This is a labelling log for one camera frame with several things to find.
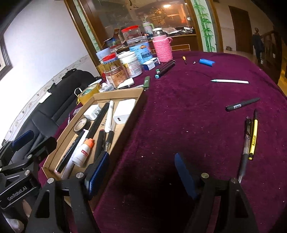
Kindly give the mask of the black gel pen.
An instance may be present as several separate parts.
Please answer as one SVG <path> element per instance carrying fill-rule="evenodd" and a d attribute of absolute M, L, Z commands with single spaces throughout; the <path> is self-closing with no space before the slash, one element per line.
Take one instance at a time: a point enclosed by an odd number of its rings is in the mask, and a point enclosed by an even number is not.
<path fill-rule="evenodd" d="M 248 163 L 249 151 L 250 151 L 250 144 L 251 144 L 251 127 L 252 127 L 252 120 L 249 117 L 245 119 L 245 135 L 244 135 L 244 147 L 241 156 L 239 172 L 238 172 L 238 182 L 241 183 L 242 179 L 246 173 L 246 167 Z"/>

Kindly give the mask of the silver marker pen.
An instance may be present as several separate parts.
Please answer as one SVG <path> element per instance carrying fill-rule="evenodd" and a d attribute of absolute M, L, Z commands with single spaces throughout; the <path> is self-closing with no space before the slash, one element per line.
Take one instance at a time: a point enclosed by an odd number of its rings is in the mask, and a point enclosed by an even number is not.
<path fill-rule="evenodd" d="M 109 133 L 109 131 L 111 130 L 113 108 L 114 108 L 114 101 L 111 100 L 109 102 L 109 108 L 107 111 L 107 118 L 105 121 L 105 132 L 106 133 Z"/>

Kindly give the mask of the white long tube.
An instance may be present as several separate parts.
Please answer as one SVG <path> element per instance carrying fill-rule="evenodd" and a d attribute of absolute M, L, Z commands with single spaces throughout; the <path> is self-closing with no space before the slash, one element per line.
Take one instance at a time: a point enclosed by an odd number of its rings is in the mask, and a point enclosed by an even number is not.
<path fill-rule="evenodd" d="M 61 179 L 62 180 L 65 180 L 65 179 L 68 179 L 69 176 L 70 176 L 70 173 L 73 169 L 73 166 L 74 166 L 74 163 L 72 161 L 72 157 L 70 157 L 68 163 L 67 163 L 67 166 L 65 167 L 64 171 L 63 171 L 63 174 L 61 176 Z"/>

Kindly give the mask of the black sofa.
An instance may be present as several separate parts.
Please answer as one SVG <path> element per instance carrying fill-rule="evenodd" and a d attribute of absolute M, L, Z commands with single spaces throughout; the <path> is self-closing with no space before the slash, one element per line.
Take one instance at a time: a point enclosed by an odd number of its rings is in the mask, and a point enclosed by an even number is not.
<path fill-rule="evenodd" d="M 51 93 L 43 103 L 39 103 L 21 126 L 16 137 L 31 130 L 33 139 L 16 151 L 11 162 L 23 160 L 25 155 L 43 140 L 50 136 L 56 137 L 58 128 L 68 120 L 68 115 L 75 109 L 77 88 L 84 90 L 96 81 L 96 77 L 88 71 L 69 70 L 58 84 L 53 84 L 48 90 Z"/>

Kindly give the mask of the white glue bottle orange cap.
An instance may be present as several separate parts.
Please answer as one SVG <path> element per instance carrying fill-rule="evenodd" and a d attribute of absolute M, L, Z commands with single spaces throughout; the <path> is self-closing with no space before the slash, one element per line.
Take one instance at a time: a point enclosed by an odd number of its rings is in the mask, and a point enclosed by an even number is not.
<path fill-rule="evenodd" d="M 75 155 L 72 158 L 72 162 L 78 166 L 82 167 L 85 163 L 87 157 L 89 157 L 90 150 L 94 146 L 94 140 L 89 138 L 84 141 L 84 143 L 77 150 Z"/>

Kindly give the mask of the yellow black pen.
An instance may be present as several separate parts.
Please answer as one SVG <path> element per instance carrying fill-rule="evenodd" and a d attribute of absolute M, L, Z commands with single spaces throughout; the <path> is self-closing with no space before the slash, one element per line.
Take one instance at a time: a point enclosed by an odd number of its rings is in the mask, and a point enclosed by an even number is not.
<path fill-rule="evenodd" d="M 249 160 L 252 161 L 254 159 L 255 146 L 257 141 L 257 133 L 258 133 L 258 112 L 255 109 L 253 114 L 253 131 L 252 131 L 252 140 L 249 152 Z"/>

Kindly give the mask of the black electrical tape roll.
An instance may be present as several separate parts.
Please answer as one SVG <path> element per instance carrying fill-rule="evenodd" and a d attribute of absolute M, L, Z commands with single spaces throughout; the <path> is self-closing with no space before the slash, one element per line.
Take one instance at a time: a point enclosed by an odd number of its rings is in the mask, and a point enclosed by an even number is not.
<path fill-rule="evenodd" d="M 82 131 L 84 130 L 88 130 L 90 128 L 91 122 L 89 119 L 87 119 L 86 117 L 80 119 L 79 121 L 77 121 L 77 123 L 75 124 L 73 131 L 77 134 L 80 135 L 80 133 L 82 133 Z"/>

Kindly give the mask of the black marker grey cap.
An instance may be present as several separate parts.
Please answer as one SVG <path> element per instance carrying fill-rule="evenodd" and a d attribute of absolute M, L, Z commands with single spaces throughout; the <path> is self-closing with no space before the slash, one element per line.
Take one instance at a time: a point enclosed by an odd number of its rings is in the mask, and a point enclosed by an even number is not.
<path fill-rule="evenodd" d="M 95 119 L 95 121 L 92 123 L 90 129 L 89 129 L 89 132 L 86 136 L 86 139 L 93 139 L 96 131 L 98 130 L 105 114 L 107 113 L 109 109 L 109 102 L 106 102 L 104 107 L 101 109 L 101 111 L 99 112 L 97 118 Z"/>

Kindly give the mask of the purple tablecloth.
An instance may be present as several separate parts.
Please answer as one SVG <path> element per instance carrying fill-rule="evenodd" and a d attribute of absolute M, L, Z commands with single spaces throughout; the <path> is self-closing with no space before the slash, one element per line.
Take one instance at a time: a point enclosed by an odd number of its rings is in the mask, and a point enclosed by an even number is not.
<path fill-rule="evenodd" d="M 154 71 L 147 72 L 151 77 L 147 102 L 94 211 L 101 232 L 184 232 L 192 200 L 175 168 L 175 154 L 212 178 L 235 177 L 244 145 L 244 121 L 255 109 L 258 138 L 242 188 L 259 232 L 286 232 L 285 94 L 242 56 L 192 51 L 175 52 L 174 59 L 175 66 L 159 79 Z M 215 63 L 202 65 L 200 59 Z M 254 98 L 260 100 L 225 110 Z"/>

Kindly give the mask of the white charger with prongs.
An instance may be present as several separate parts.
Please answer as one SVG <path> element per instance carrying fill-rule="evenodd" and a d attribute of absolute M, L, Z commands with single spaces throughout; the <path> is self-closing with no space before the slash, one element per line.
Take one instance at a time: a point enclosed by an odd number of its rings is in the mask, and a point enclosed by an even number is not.
<path fill-rule="evenodd" d="M 102 108 L 99 106 L 99 104 L 91 105 L 85 112 L 84 117 L 88 120 L 94 121 L 99 113 L 101 112 Z"/>

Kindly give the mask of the black marker on table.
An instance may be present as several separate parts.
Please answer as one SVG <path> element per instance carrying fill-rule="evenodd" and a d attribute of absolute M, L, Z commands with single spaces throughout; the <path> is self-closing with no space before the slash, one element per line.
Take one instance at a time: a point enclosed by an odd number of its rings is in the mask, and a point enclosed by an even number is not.
<path fill-rule="evenodd" d="M 239 102 L 239 103 L 235 103 L 235 104 L 232 104 L 232 105 L 229 105 L 229 106 L 226 106 L 225 107 L 225 110 L 227 112 L 230 112 L 230 111 L 233 111 L 235 109 L 238 109 L 238 108 L 241 108 L 241 107 L 244 107 L 246 105 L 250 105 L 252 103 L 255 103 L 257 101 L 259 101 L 260 98 L 254 98 L 254 99 L 249 99 L 247 101 L 242 101 L 242 102 Z"/>

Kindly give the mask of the yellow packing tape roll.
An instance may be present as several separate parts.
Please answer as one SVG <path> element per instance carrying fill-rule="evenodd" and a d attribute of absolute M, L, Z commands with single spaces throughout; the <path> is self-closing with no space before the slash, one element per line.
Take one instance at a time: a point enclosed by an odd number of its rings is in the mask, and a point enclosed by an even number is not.
<path fill-rule="evenodd" d="M 99 83 L 90 85 L 84 90 L 81 90 L 79 88 L 81 93 L 77 95 L 77 98 L 82 105 L 85 105 L 94 94 L 99 93 L 100 89 L 101 89 L 101 85 Z"/>

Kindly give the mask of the white power adapter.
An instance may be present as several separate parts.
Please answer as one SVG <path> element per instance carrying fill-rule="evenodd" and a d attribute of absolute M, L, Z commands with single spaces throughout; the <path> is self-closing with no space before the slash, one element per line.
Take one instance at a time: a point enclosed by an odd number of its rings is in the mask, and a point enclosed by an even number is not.
<path fill-rule="evenodd" d="M 113 114 L 113 120 L 116 124 L 126 123 L 135 106 L 135 103 L 136 99 L 126 99 L 118 103 L 116 110 Z"/>

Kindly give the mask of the white barcode box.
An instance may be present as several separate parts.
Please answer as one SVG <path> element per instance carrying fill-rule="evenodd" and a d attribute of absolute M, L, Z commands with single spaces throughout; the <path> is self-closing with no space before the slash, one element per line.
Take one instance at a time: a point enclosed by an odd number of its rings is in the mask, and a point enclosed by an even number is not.
<path fill-rule="evenodd" d="M 105 86 L 103 86 L 99 92 L 100 93 L 103 93 L 103 92 L 109 92 L 109 91 L 113 91 L 114 90 L 114 87 L 112 84 L 106 84 Z"/>

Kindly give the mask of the white pen on table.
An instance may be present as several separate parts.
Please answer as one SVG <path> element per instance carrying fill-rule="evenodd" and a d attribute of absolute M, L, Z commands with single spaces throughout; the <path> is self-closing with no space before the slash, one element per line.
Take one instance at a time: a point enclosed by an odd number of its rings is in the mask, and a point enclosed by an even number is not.
<path fill-rule="evenodd" d="M 234 84 L 249 84 L 248 81 L 243 80 L 229 80 L 229 79 L 213 79 L 211 82 L 234 83 Z"/>

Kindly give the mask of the clear jar with sticks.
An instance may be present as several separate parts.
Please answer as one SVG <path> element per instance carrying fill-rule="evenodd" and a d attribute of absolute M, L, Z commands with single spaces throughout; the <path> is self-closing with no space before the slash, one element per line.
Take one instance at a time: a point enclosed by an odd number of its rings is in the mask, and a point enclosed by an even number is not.
<path fill-rule="evenodd" d="M 124 65 L 116 67 L 115 69 L 111 69 L 110 71 L 105 71 L 104 74 L 106 79 L 110 84 L 113 85 L 114 88 L 117 88 L 120 84 L 129 78 Z"/>

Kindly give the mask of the green lighter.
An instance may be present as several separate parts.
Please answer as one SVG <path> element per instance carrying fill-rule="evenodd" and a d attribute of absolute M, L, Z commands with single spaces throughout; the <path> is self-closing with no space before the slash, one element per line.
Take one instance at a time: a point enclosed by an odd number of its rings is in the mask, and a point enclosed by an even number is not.
<path fill-rule="evenodd" d="M 143 83 L 143 89 L 144 91 L 149 89 L 149 85 L 150 85 L 150 76 L 146 76 L 144 78 L 144 83 Z"/>

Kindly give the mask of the blue lighter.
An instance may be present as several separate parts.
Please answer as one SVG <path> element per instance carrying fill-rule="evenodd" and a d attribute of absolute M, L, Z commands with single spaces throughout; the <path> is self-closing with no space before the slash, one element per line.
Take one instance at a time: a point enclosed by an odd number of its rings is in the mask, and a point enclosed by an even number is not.
<path fill-rule="evenodd" d="M 200 59 L 199 63 L 202 64 L 202 65 L 206 65 L 206 66 L 212 67 L 215 62 L 211 61 L 211 60 L 207 60 L 207 59 Z"/>

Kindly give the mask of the black marker blue cap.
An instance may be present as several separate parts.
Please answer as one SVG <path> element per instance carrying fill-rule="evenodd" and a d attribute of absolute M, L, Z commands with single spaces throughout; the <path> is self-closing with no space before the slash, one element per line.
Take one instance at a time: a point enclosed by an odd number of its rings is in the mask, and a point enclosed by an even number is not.
<path fill-rule="evenodd" d="M 163 76 L 166 72 L 168 72 L 172 67 L 175 66 L 175 63 L 171 63 L 168 66 L 164 67 L 158 74 L 155 75 L 156 79 L 159 79 L 161 76 Z"/>

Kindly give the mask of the black marker green cap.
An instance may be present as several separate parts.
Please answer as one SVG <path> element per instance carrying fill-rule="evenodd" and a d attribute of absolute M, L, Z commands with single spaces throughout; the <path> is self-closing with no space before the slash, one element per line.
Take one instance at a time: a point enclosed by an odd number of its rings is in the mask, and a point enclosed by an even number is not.
<path fill-rule="evenodd" d="M 162 69 L 164 69 L 166 66 L 169 66 L 171 63 L 175 62 L 175 60 L 169 60 L 168 62 L 166 62 L 165 64 L 163 64 L 161 67 L 159 67 L 158 69 L 156 69 L 156 74 L 160 73 L 160 71 Z"/>

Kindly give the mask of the small white blue box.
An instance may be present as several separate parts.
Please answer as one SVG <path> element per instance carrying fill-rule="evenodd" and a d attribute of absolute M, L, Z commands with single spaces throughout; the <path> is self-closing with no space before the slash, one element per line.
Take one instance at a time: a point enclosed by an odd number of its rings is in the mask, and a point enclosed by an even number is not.
<path fill-rule="evenodd" d="M 153 57 L 150 60 L 143 63 L 143 69 L 144 70 L 151 70 L 155 67 L 159 66 L 161 63 L 157 57 Z"/>

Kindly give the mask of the white supplement jar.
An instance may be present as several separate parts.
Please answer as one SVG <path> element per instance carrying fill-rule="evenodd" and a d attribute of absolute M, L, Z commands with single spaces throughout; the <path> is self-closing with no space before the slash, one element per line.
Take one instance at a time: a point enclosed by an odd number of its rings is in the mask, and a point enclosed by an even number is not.
<path fill-rule="evenodd" d="M 142 66 L 134 51 L 124 51 L 118 54 L 122 65 L 126 68 L 128 76 L 135 78 L 142 74 Z"/>

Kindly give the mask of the pink knitted bottle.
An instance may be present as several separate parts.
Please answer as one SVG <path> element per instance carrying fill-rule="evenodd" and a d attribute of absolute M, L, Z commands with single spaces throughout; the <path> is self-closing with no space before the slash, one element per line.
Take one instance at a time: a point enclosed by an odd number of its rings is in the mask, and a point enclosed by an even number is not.
<path fill-rule="evenodd" d="M 153 29 L 153 46 L 156 51 L 157 58 L 161 63 L 168 62 L 173 59 L 171 42 L 172 38 L 167 36 L 167 33 L 162 28 Z"/>

